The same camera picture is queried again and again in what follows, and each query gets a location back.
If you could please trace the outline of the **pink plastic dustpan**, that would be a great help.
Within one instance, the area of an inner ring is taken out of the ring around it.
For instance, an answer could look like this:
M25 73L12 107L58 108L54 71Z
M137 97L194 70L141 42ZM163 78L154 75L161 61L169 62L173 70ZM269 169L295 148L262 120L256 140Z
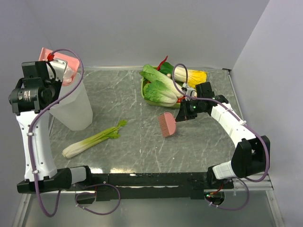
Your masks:
M49 50L49 49L43 47L41 49L39 61L47 61L48 60L47 57L51 52L52 52L52 50ZM78 68L80 66L80 62L77 58L65 55L65 54L60 53L60 52L56 52L54 54L53 59L61 59L61 60L67 61L68 66L70 68L72 68L76 73L77 73Z

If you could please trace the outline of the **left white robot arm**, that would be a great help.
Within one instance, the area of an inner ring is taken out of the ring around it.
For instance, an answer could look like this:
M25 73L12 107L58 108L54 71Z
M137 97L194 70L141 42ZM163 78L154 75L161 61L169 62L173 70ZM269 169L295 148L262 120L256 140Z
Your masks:
M26 159L24 180L17 184L19 193L65 190L73 184L83 190L93 186L88 166L58 169L51 152L48 106L59 98L66 68L67 62L61 59L24 62L24 76L9 95Z

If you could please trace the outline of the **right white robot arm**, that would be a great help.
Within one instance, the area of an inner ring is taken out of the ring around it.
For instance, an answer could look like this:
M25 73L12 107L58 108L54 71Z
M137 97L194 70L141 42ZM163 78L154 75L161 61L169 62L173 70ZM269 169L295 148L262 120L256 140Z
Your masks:
M177 122L195 119L198 113L208 113L216 120L232 140L235 151L230 161L208 168L207 183L218 188L228 178L245 178L263 173L257 181L262 181L269 170L270 141L267 136L259 136L233 110L223 95L215 95L210 82L196 86L197 96L184 84L178 91L185 95L181 101Z

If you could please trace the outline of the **pink hand brush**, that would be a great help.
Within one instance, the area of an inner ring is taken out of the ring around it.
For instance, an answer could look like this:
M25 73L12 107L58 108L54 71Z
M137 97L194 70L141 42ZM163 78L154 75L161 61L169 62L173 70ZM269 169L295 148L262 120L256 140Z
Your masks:
M164 138L172 136L176 132L176 122L173 114L165 112L158 117L159 126Z

